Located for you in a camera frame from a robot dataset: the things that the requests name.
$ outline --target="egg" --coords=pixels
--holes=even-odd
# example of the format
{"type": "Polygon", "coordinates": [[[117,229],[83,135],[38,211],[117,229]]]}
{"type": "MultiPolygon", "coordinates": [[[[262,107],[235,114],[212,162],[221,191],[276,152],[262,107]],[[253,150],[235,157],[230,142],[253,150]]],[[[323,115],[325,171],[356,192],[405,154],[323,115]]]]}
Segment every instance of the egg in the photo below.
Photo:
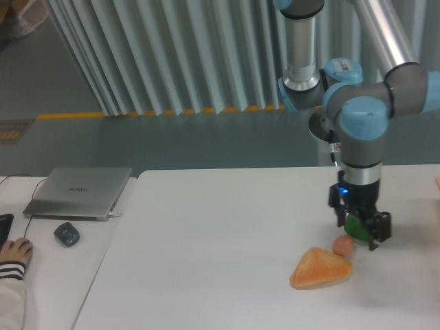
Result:
{"type": "Polygon", "coordinates": [[[333,253],[338,256],[347,256],[353,251],[354,246],[355,241],[353,237],[350,235],[342,235],[335,239],[332,249],[333,253]]]}

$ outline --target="laptop logo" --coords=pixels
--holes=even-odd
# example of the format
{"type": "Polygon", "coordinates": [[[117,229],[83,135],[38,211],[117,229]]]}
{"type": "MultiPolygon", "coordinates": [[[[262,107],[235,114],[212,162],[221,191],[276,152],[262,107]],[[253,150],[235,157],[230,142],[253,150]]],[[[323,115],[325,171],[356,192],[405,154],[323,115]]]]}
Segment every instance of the laptop logo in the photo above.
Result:
{"type": "Polygon", "coordinates": [[[69,191],[88,191],[88,188],[69,188],[69,191]]]}

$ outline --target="finger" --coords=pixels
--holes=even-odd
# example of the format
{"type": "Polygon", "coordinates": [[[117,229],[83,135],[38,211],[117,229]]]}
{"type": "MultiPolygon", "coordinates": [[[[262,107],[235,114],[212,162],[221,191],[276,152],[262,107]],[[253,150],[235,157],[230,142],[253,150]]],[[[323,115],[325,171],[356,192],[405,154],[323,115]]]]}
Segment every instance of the finger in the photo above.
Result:
{"type": "Polygon", "coordinates": [[[23,243],[22,245],[21,245],[21,247],[19,248],[19,252],[21,252],[21,253],[25,253],[25,252],[27,252],[28,250],[31,250],[32,249],[32,243],[30,243],[30,242],[27,242],[27,243],[23,243]]]}
{"type": "Polygon", "coordinates": [[[25,257],[29,260],[33,254],[34,254],[34,250],[30,248],[28,251],[25,252],[25,257]]]}
{"type": "Polygon", "coordinates": [[[21,262],[25,264],[25,266],[28,266],[29,260],[32,257],[32,250],[27,251],[23,256],[21,257],[21,262]]]}
{"type": "Polygon", "coordinates": [[[13,249],[14,251],[18,251],[18,250],[20,250],[21,246],[22,246],[23,244],[27,243],[27,242],[29,242],[28,239],[25,239],[24,237],[21,237],[21,238],[17,239],[17,240],[14,242],[14,245],[12,246],[12,249],[13,249]]]}
{"type": "Polygon", "coordinates": [[[1,248],[2,251],[9,250],[14,245],[14,241],[6,241],[1,248]]]}

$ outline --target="keyboard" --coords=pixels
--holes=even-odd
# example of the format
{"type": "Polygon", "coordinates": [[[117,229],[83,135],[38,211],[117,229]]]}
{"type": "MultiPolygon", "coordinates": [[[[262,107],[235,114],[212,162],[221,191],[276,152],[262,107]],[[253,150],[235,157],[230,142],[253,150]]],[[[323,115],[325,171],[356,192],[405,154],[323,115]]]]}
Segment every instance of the keyboard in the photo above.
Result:
{"type": "Polygon", "coordinates": [[[14,215],[12,214],[0,215],[0,250],[3,247],[3,244],[8,240],[12,220],[14,220],[14,215]]]}

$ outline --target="gray floor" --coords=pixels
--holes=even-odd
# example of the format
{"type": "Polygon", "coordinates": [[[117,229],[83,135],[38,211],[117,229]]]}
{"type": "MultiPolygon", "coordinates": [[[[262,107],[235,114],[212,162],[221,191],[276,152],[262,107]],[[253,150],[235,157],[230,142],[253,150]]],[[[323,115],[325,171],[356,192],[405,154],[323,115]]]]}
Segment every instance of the gray floor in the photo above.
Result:
{"type": "MultiPolygon", "coordinates": [[[[50,21],[0,44],[0,120],[99,111],[50,21]]],[[[36,120],[0,144],[0,175],[57,166],[175,168],[317,166],[310,111],[36,120]]],[[[440,164],[440,111],[391,121],[385,164],[440,164]]]]}

